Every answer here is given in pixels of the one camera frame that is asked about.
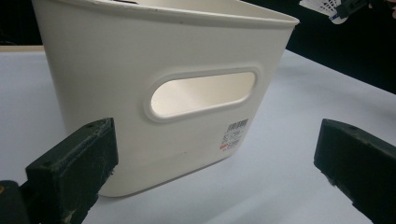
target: white tabletop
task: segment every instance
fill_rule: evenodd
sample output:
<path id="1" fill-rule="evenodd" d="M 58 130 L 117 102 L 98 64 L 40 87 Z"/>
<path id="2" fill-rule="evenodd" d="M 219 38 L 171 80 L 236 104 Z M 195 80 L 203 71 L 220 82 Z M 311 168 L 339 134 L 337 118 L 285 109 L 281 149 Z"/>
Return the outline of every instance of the white tabletop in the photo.
<path id="1" fill-rule="evenodd" d="M 231 158 L 132 197 L 101 197 L 84 223 L 371 223 L 313 164 L 322 119 L 396 146 L 396 95 L 285 51 Z M 0 179 L 20 184 L 65 138 L 44 52 L 0 53 L 0 127 Z"/>

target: product label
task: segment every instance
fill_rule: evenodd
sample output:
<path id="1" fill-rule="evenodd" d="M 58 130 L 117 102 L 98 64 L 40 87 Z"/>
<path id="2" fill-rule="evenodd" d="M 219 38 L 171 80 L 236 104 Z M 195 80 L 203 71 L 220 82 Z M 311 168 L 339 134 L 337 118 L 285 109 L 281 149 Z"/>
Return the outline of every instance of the product label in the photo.
<path id="1" fill-rule="evenodd" d="M 243 133 L 247 127 L 248 120 L 244 119 L 236 123 L 230 124 L 227 131 L 224 134 L 220 150 L 228 150 L 234 148 L 238 145 L 239 141 L 242 139 Z"/>

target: handle cutout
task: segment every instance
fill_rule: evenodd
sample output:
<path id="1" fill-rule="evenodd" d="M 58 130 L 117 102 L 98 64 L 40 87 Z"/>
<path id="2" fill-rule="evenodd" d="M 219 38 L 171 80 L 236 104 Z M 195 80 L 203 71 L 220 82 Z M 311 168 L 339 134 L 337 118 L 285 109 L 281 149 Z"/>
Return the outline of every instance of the handle cutout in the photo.
<path id="1" fill-rule="evenodd" d="M 248 98 L 255 81 L 252 72 L 171 80 L 154 92 L 150 104 L 163 119 L 237 104 Z"/>

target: bin rim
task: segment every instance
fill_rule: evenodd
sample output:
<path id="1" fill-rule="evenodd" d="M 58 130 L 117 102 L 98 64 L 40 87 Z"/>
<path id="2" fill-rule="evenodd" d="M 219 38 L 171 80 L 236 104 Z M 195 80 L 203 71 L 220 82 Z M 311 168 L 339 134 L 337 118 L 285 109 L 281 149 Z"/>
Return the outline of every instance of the bin rim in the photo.
<path id="1" fill-rule="evenodd" d="M 227 23 L 244 23 L 245 25 L 251 26 L 263 26 L 263 25 L 273 25 L 277 28 L 290 28 L 297 25 L 300 21 L 290 15 L 274 11 L 269 8 L 259 7 L 263 10 L 267 10 L 271 13 L 275 13 L 284 18 L 281 19 L 270 19 L 270 18 L 261 18 L 254 16 L 241 16 L 241 15 L 233 15 L 226 13 L 214 13 L 214 12 L 205 12 L 199 10 L 190 10 L 190 9 L 180 9 L 180 8 L 171 8 L 171 7 L 155 7 L 155 6 L 147 6 L 147 5 L 139 5 L 132 4 L 128 2 L 120 2 L 113 0 L 48 0 L 52 2 L 62 2 L 64 4 L 69 5 L 80 5 L 83 7 L 97 7 L 102 9 L 113 9 L 124 12 L 140 12 L 140 13 L 148 13 L 157 16 L 170 16 L 177 17 L 181 19 L 196 19 L 196 20 L 205 20 L 205 21 L 223 21 Z M 241 2 L 243 4 L 258 7 L 252 5 L 250 3 L 242 2 L 236 0 L 235 2 Z"/>

